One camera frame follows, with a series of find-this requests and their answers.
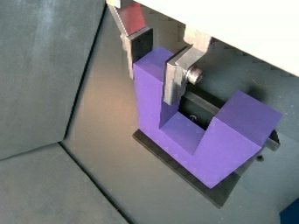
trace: gray wall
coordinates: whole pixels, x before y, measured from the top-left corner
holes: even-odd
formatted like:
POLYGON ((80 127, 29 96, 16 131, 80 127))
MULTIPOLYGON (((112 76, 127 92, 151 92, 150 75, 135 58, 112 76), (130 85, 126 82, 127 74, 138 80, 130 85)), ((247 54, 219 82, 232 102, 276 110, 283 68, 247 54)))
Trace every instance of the gray wall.
MULTIPOLYGON (((155 43, 176 50, 182 26, 156 13, 146 15, 156 28, 155 43)), ((132 138, 138 129, 134 82, 118 26, 110 13, 106 16, 64 143, 135 223, 278 224, 279 212, 299 197, 299 79, 224 48, 218 43, 210 59, 200 62, 206 71, 200 86, 223 100, 242 89, 280 110, 284 119, 280 149, 264 150, 266 161, 254 162, 218 209, 132 138)))
POLYGON ((63 139, 103 6, 0 1, 0 159, 63 139))

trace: black plastic part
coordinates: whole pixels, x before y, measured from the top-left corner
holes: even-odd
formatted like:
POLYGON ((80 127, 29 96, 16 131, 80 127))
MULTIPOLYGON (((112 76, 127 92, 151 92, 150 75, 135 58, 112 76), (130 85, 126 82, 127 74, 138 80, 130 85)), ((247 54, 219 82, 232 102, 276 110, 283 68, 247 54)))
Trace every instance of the black plastic part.
POLYGON ((131 40, 132 62, 139 61, 154 50, 154 29, 131 40))

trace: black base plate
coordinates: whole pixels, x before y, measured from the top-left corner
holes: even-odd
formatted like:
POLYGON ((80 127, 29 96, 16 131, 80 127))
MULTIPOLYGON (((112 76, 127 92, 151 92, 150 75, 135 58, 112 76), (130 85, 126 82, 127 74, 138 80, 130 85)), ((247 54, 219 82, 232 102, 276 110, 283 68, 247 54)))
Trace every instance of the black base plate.
POLYGON ((152 139, 139 129, 134 134, 135 140, 151 151, 156 157, 164 162, 164 164, 174 170, 174 172, 184 179, 184 181, 194 187, 194 189, 210 200, 210 202, 222 208, 231 191, 239 182, 239 175, 232 172, 219 184, 210 189, 186 170, 186 168, 176 162, 176 160, 164 152, 160 146, 152 141, 152 139))

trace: gray surface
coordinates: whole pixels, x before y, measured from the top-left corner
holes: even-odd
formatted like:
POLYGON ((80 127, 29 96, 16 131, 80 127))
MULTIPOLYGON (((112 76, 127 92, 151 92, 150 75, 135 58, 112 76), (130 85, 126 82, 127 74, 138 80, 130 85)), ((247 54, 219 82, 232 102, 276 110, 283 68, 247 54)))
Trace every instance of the gray surface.
POLYGON ((4 224, 127 223, 58 144, 0 162, 4 224))
POLYGON ((0 158, 63 139, 103 3, 0 1, 0 158))
MULTIPOLYGON (((150 14, 148 17, 150 26, 162 27, 155 30, 155 40, 160 39, 162 45, 174 49, 172 41, 166 40, 178 40, 178 31, 171 32, 178 25, 158 14, 150 14)), ((227 100, 232 90, 256 88, 254 95, 266 93, 264 102, 276 109, 284 109, 283 113, 291 109, 291 105, 294 108, 299 106, 295 99, 299 91, 296 78, 284 77, 284 73, 280 76, 280 72, 268 73, 268 65, 251 65, 252 58, 240 57, 234 50, 224 51, 220 61, 231 70, 222 69, 216 75, 214 71, 218 68, 210 66, 210 71, 206 71, 210 78, 202 83, 208 92, 227 100), (271 92, 267 92, 270 88, 264 88, 264 85, 271 87, 271 92)), ((264 150, 266 161, 254 162, 227 204, 219 210, 134 140, 135 100, 127 55, 122 50, 116 24, 107 15, 70 137, 64 141, 68 148, 135 223, 278 224, 279 212, 299 196, 299 143, 290 138, 298 134, 298 129, 286 122, 290 119, 295 123, 295 110, 279 125, 284 133, 279 133, 280 149, 276 152, 264 150)))

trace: purple block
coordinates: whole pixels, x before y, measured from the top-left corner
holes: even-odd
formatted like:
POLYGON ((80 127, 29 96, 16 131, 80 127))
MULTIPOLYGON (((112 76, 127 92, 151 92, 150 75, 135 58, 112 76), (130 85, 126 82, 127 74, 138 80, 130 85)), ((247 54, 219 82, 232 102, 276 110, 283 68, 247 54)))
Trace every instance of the purple block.
POLYGON ((238 91, 204 131, 178 112, 179 102, 168 106, 163 100, 172 55, 159 47, 134 65, 139 129, 212 188, 258 153, 282 114, 238 91))

